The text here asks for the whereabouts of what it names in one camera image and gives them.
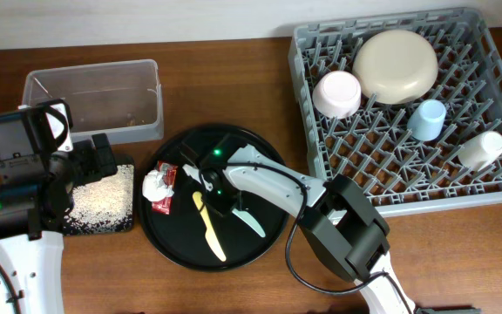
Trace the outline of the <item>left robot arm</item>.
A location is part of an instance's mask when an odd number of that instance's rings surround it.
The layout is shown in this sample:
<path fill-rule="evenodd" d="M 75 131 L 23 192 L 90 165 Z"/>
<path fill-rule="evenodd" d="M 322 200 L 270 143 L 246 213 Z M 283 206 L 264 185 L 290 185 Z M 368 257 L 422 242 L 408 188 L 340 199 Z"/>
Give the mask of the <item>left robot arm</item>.
<path fill-rule="evenodd" d="M 0 113 L 0 313 L 62 313 L 72 190 L 118 172 L 106 134 L 72 142 L 69 105 Z"/>

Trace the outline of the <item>large cream bowl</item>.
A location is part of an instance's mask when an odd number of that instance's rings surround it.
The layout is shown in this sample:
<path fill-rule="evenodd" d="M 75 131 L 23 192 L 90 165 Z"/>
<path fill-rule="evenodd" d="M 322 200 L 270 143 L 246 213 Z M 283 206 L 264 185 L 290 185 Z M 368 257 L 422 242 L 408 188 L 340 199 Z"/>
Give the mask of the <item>large cream bowl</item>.
<path fill-rule="evenodd" d="M 384 31 L 370 38 L 356 54 L 352 74 L 365 97 L 398 105 L 426 94 L 438 76 L 431 44 L 413 31 Z"/>

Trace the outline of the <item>light blue cup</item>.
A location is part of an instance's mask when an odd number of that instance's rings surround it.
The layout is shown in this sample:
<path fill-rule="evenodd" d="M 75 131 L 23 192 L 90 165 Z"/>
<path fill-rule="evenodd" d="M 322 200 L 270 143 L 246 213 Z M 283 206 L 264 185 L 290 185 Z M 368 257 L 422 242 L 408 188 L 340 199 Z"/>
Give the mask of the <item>light blue cup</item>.
<path fill-rule="evenodd" d="M 411 136 L 416 140 L 434 140 L 442 131 L 445 116 L 444 104 L 435 99 L 428 99 L 411 115 L 407 128 L 411 130 Z"/>

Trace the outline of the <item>white red wrapper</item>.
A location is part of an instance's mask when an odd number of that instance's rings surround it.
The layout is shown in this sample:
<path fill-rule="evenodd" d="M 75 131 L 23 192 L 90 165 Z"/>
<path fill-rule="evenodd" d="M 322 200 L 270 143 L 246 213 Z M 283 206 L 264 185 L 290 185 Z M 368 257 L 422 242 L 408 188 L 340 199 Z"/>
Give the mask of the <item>white red wrapper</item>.
<path fill-rule="evenodd" d="M 174 184 L 178 167 L 159 160 L 152 172 L 155 196 L 152 200 L 152 210 L 159 214 L 169 215 L 174 194 Z"/>

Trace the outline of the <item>light blue plastic knife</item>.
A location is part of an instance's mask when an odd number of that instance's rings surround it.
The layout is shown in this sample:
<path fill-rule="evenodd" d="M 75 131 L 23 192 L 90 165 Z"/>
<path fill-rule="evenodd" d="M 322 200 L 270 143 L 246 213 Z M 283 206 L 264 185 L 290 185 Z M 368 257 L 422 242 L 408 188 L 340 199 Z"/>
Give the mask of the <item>light blue plastic knife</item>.
<path fill-rule="evenodd" d="M 259 237 L 264 238 L 266 236 L 261 224 L 248 211 L 234 208 L 232 213 L 245 222 Z"/>

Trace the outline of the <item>yellow plastic knife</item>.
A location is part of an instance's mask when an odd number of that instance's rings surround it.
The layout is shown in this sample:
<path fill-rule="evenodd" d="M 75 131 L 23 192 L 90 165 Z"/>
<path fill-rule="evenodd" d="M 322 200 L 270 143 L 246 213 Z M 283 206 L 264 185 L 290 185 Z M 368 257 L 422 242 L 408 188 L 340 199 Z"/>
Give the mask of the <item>yellow plastic knife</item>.
<path fill-rule="evenodd" d="M 202 193 L 196 191 L 192 195 L 193 202 L 196 208 L 199 210 L 200 217 L 205 224 L 205 240 L 209 246 L 209 248 L 213 251 L 214 255 L 221 261 L 225 262 L 227 260 L 226 254 L 224 253 L 223 248 L 220 245 L 219 239 L 215 233 L 214 226 L 210 219 L 207 207 L 202 200 Z"/>

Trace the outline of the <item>pink bowl with grains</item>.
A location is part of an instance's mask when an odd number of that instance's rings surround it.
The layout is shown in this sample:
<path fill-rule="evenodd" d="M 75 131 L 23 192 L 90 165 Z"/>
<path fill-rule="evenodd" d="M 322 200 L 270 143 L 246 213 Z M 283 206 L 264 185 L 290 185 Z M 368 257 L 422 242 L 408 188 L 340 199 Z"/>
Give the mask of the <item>pink bowl with grains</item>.
<path fill-rule="evenodd" d="M 344 71 L 333 71 L 317 83 L 312 102 L 324 116 L 344 119 L 359 109 L 361 96 L 361 86 L 355 76 Z"/>

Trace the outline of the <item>white tissue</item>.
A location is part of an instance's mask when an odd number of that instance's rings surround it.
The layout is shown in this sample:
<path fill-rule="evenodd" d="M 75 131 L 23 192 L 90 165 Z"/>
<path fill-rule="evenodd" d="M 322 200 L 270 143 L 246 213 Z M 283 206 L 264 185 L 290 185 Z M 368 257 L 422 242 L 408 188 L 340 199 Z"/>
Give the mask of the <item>white tissue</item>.
<path fill-rule="evenodd" d="M 162 201 L 173 196 L 173 188 L 166 183 L 166 179 L 166 172 L 150 171 L 143 180 L 142 195 L 150 202 Z"/>

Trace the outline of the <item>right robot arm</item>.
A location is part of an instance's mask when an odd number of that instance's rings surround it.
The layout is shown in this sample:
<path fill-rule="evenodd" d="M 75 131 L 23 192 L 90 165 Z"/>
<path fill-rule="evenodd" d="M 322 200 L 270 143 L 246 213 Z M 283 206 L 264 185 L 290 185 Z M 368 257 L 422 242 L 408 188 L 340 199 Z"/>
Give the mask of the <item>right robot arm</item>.
<path fill-rule="evenodd" d="M 218 196 L 241 204 L 241 193 L 261 197 L 293 216 L 316 258 L 351 284 L 343 295 L 362 294 L 372 313 L 412 313 L 390 261 L 389 224 L 355 181 L 341 174 L 323 180 L 269 159 L 230 136 L 197 152 L 188 139 L 179 146 L 183 169 L 202 190 L 199 209 Z"/>

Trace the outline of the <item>white cup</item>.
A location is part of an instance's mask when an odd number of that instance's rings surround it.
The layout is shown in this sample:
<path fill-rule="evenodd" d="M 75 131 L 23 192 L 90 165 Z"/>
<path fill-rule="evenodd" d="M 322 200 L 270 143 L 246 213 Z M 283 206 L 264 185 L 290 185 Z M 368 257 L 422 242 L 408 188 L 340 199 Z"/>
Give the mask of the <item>white cup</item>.
<path fill-rule="evenodd" d="M 465 142 L 458 153 L 462 166 L 473 171 L 492 164 L 502 154 L 502 135 L 486 131 Z"/>

